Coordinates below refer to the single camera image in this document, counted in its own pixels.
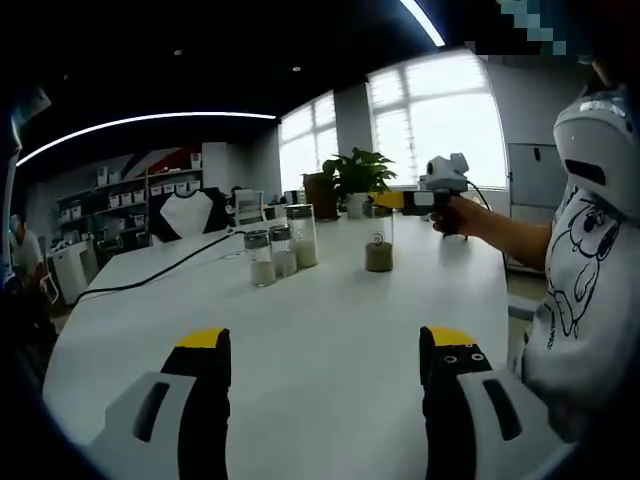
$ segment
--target person's hand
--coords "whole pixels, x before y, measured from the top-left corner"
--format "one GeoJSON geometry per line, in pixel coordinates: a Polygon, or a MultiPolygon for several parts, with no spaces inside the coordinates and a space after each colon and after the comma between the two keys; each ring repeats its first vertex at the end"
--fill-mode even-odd
{"type": "Polygon", "coordinates": [[[489,211],[463,197],[451,197],[446,207],[431,214],[433,228],[445,235],[479,236],[489,211]]]}
{"type": "Polygon", "coordinates": [[[25,277],[23,281],[23,285],[24,285],[24,289],[27,292],[33,292],[33,291],[36,291],[38,288],[40,288],[38,279],[33,276],[25,277]]]}

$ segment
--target white t-shirt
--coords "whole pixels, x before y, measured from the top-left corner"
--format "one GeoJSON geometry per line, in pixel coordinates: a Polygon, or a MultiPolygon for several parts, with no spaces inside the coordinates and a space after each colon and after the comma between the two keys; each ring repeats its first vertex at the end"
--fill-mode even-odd
{"type": "Polygon", "coordinates": [[[32,276],[36,272],[36,267],[43,262],[38,237],[32,231],[27,230],[20,245],[14,235],[9,238],[11,239],[13,259],[16,265],[24,269],[28,276],[32,276]]]}
{"type": "Polygon", "coordinates": [[[576,438],[621,380],[640,327],[640,229],[567,186],[546,256],[547,295],[535,313],[521,379],[576,438]]]}
{"type": "Polygon", "coordinates": [[[186,198],[174,193],[162,206],[160,214],[181,238],[187,238],[204,232],[212,207],[213,201],[203,192],[186,198]]]}

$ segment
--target cartoon print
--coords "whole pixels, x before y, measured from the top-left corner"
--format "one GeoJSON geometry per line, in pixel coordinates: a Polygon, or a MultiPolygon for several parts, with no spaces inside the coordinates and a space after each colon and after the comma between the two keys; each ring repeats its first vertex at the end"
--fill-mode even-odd
{"type": "Polygon", "coordinates": [[[544,304],[551,315],[549,350],[555,341],[557,323],[562,326],[565,337],[578,338],[580,319],[589,308],[600,266],[620,231],[620,220],[608,215],[602,206],[584,198],[579,202],[582,204],[580,210],[551,247],[547,267],[549,297],[544,304]]]}
{"type": "Polygon", "coordinates": [[[569,198],[567,199],[567,203],[565,203],[565,204],[564,204],[564,205],[565,205],[565,207],[566,207],[567,205],[569,205],[569,203],[571,203],[571,200],[573,200],[573,197],[575,197],[575,196],[576,196],[576,193],[578,193],[578,190],[579,190],[579,189],[578,189],[578,186],[577,186],[577,185],[574,185],[574,186],[573,186],[573,189],[571,190],[571,193],[569,194],[569,198]]]}

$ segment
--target window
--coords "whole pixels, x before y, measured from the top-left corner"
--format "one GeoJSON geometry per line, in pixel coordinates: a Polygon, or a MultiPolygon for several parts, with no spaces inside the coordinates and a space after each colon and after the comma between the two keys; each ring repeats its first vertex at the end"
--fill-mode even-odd
{"type": "Polygon", "coordinates": [[[464,153],[479,187],[507,186],[498,110],[480,60],[457,51],[369,76],[377,150],[396,162],[392,185],[416,185],[433,157],[464,153]]]}
{"type": "Polygon", "coordinates": [[[337,153],[336,111],[333,92],[329,92],[282,118],[282,191],[300,189],[303,174],[319,172],[322,163],[337,153]]]}

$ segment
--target glass jar lid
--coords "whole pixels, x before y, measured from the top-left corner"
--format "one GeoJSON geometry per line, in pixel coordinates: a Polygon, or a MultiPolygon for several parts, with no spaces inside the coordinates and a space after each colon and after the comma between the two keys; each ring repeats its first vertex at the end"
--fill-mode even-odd
{"type": "Polygon", "coordinates": [[[252,230],[244,236],[244,247],[250,250],[269,246],[269,232],[266,230],[252,230]]]}
{"type": "Polygon", "coordinates": [[[289,227],[272,227],[271,230],[269,230],[269,233],[271,234],[272,242],[291,240],[291,229],[289,227]]]}
{"type": "Polygon", "coordinates": [[[393,209],[382,207],[380,205],[368,205],[366,208],[363,208],[365,215],[369,218],[385,218],[393,215],[393,209]]]}
{"type": "Polygon", "coordinates": [[[287,213],[287,218],[291,220],[298,220],[302,218],[312,218],[313,217],[313,205],[289,205],[285,208],[287,213]]]}

